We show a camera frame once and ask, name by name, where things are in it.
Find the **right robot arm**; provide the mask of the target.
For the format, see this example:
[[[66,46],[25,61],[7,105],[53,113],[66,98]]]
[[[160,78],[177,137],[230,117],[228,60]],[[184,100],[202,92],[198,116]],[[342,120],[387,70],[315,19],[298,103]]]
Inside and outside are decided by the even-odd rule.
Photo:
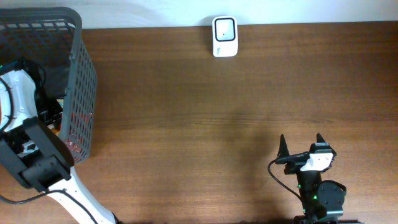
[[[284,174],[297,176],[298,197],[303,207],[303,215],[294,217],[294,223],[338,223],[343,215],[346,187],[321,177],[331,169],[335,157],[335,150],[319,133],[310,149],[300,154],[290,154],[281,135],[275,163],[285,166]]]

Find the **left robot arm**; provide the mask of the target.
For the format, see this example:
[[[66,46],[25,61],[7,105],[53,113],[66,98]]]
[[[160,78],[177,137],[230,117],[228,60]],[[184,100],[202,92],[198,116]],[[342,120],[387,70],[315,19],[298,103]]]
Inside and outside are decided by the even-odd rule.
[[[58,202],[78,223],[119,223],[79,179],[71,152],[48,127],[59,109],[45,92],[45,69],[26,58],[1,66],[1,165],[38,195],[3,202],[20,205],[42,197]]]

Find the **yellow snack bag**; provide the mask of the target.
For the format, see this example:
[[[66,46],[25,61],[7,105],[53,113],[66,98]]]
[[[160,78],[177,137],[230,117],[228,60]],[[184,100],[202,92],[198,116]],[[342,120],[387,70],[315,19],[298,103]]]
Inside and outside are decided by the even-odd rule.
[[[48,125],[48,128],[57,136],[60,134],[60,129],[62,127],[62,113],[63,113],[63,98],[51,99],[51,104],[49,108],[49,112],[51,115],[51,123]]]

